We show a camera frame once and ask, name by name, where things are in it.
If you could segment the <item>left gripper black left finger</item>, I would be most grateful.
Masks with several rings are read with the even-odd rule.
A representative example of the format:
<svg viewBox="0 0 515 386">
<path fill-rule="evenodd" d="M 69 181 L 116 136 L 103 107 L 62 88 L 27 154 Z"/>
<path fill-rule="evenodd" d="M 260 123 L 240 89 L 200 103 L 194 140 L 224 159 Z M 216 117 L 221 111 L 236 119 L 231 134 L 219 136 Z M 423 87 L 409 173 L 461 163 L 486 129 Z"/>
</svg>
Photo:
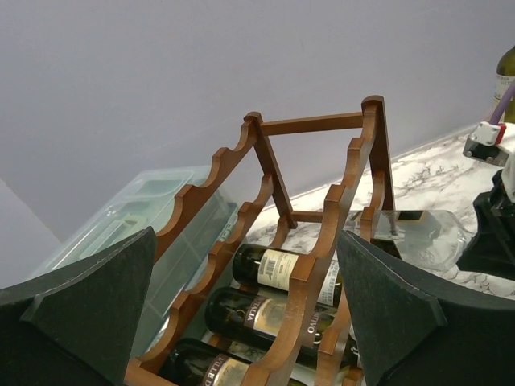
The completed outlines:
<svg viewBox="0 0 515 386">
<path fill-rule="evenodd" d="M 148 227 L 1 291 L 3 385 L 121 385 L 150 284 Z"/>
</svg>

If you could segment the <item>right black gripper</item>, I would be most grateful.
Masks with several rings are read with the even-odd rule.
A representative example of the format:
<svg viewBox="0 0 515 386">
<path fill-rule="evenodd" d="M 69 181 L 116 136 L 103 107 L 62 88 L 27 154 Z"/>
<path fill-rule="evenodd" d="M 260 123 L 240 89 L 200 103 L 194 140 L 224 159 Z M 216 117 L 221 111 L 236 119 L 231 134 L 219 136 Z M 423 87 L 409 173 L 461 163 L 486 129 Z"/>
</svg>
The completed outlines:
<svg viewBox="0 0 515 386">
<path fill-rule="evenodd" d="M 514 203 L 509 200 L 501 172 L 492 177 L 492 190 L 473 201 L 477 233 L 457 261 L 459 269 L 514 279 Z"/>
</svg>

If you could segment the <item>green bottle grey label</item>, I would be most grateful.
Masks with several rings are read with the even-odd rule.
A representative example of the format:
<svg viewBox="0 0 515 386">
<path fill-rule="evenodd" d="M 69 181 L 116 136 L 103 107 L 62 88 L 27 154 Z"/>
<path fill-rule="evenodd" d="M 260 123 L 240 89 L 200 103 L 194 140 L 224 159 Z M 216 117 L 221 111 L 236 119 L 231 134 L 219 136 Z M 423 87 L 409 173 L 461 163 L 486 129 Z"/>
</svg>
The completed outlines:
<svg viewBox="0 0 515 386">
<path fill-rule="evenodd" d="M 221 287 L 208 300 L 204 319 L 208 329 L 225 338 L 261 350 L 269 350 L 286 314 L 286 302 L 232 287 Z M 299 350 L 299 361 L 314 363 L 323 333 L 336 310 L 317 306 L 307 326 L 308 343 Z"/>
</svg>

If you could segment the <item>clear square glass bottle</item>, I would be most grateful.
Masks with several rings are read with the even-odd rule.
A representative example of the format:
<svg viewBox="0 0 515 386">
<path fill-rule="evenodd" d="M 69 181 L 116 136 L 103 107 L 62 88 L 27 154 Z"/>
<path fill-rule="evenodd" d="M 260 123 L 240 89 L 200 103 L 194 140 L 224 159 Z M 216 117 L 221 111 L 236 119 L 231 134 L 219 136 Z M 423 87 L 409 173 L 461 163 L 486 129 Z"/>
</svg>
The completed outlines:
<svg viewBox="0 0 515 386">
<path fill-rule="evenodd" d="M 381 211 L 371 243 L 419 268 L 446 272 L 459 260 L 473 233 L 449 211 Z"/>
</svg>

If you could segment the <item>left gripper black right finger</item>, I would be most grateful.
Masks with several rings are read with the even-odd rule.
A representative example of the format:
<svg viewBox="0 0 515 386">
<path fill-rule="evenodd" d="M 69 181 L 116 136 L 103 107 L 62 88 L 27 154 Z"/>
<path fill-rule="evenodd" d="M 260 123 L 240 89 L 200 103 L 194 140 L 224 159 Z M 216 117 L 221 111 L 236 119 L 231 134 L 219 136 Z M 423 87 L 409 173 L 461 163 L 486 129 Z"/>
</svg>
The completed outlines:
<svg viewBox="0 0 515 386">
<path fill-rule="evenodd" d="M 353 232 L 337 257 L 368 385 L 512 385 L 514 302 L 389 255 Z"/>
</svg>

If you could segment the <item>green bottle cream label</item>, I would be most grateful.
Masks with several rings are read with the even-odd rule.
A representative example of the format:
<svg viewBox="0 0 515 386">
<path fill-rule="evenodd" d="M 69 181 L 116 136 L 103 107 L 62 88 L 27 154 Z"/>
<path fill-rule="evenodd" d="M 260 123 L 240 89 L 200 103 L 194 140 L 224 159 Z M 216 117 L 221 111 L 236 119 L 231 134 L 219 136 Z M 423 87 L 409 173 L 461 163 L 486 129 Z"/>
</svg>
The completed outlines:
<svg viewBox="0 0 515 386">
<path fill-rule="evenodd" d="M 233 277 L 242 285 L 263 285 L 288 291 L 290 276 L 298 259 L 299 254 L 292 251 L 258 244 L 242 244 L 233 258 Z M 340 304 L 342 289 L 343 279 L 339 263 L 332 259 L 319 293 L 318 303 L 337 307 Z"/>
</svg>

